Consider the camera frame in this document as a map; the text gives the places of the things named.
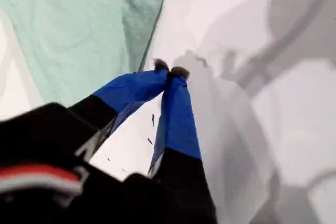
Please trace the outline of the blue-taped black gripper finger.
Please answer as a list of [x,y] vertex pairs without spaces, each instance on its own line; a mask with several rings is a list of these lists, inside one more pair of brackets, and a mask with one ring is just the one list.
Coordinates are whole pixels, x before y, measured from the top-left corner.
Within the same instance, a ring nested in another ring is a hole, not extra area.
[[162,201],[161,223],[217,222],[186,83],[189,74],[174,67],[161,101],[151,163],[152,180]]
[[165,61],[156,59],[154,70],[119,76],[69,109],[98,129],[93,140],[88,140],[76,151],[89,161],[107,138],[144,103],[163,92],[169,75]]

